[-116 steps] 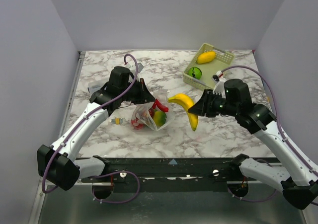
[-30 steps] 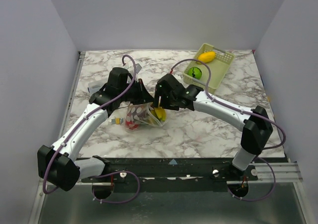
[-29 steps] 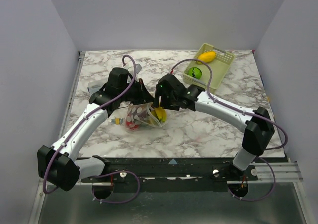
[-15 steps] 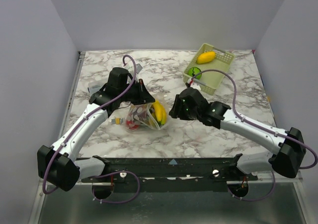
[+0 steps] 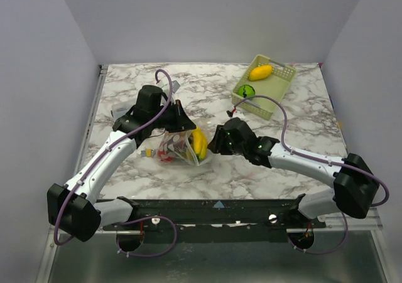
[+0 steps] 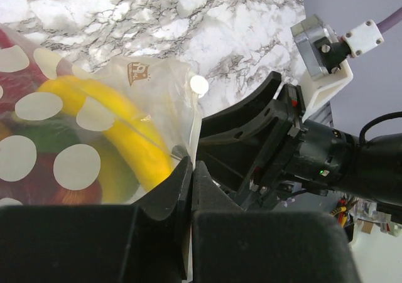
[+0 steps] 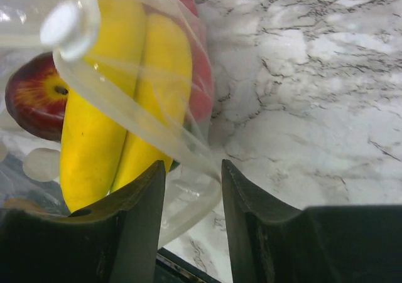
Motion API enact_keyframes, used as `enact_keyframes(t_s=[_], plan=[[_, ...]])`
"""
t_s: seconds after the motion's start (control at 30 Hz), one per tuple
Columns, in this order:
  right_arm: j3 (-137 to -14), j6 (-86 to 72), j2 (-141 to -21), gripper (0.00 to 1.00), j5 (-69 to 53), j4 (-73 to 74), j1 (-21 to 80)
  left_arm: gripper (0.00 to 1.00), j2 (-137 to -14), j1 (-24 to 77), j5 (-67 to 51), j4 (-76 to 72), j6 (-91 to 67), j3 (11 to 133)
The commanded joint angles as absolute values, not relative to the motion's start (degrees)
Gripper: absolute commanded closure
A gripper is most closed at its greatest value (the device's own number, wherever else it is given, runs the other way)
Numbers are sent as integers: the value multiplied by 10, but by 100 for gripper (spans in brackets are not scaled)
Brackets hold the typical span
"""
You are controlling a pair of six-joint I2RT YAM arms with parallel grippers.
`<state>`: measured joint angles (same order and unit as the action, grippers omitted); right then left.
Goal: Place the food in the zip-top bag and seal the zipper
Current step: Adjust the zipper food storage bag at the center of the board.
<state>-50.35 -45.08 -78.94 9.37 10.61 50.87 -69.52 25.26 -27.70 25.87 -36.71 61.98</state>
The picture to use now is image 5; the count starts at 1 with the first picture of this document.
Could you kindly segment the clear zip top bag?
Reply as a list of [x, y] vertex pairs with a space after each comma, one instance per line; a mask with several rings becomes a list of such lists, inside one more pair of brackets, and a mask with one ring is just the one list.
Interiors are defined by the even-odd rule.
[[[197, 118], [194, 119], [193, 122], [200, 130], [205, 134], [207, 138], [207, 142], [209, 143], [212, 140], [208, 121], [206, 119]], [[203, 164], [208, 163], [212, 159], [212, 153], [207, 149], [206, 158], [200, 160], [196, 154], [194, 153], [192, 147], [192, 131], [184, 131], [184, 132], [166, 132], [163, 135], [162, 141], [158, 145], [157, 151], [172, 151], [176, 154], [175, 160], [171, 163], [187, 163], [191, 166], [201, 166]]]

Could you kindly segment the red toy bell pepper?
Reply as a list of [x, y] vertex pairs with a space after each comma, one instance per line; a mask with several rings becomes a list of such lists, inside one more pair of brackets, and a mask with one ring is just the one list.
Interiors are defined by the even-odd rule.
[[171, 163], [175, 160], [176, 154], [172, 151], [157, 151], [156, 157], [161, 163]]

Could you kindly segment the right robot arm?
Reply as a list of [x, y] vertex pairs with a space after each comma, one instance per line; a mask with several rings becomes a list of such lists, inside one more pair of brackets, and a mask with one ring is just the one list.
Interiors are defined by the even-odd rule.
[[326, 157], [287, 149], [278, 139], [255, 135], [237, 117], [217, 126], [208, 149], [214, 154], [241, 155], [253, 165], [293, 171], [326, 184], [328, 189], [296, 199], [289, 220], [298, 228], [318, 216], [338, 212], [364, 219], [379, 189], [360, 156]]

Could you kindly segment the yellow toy banana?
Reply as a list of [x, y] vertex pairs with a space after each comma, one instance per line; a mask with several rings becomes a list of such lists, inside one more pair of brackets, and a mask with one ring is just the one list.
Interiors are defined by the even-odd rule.
[[194, 153], [200, 160], [205, 159], [207, 155], [207, 145], [208, 145], [205, 134], [200, 130], [199, 127], [197, 127], [195, 130], [192, 131], [191, 136], [193, 139], [192, 147]]

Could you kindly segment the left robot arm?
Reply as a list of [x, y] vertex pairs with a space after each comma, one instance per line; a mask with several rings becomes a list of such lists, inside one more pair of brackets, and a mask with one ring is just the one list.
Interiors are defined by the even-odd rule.
[[121, 163], [155, 129], [183, 132], [196, 128], [179, 100], [172, 100], [177, 86], [167, 90], [155, 85], [141, 88], [136, 103], [116, 119], [112, 132], [94, 157], [65, 184], [53, 184], [47, 192], [48, 219], [56, 231], [85, 242], [99, 227], [119, 223], [126, 230], [139, 222], [135, 204], [127, 198], [99, 203], [100, 192]]

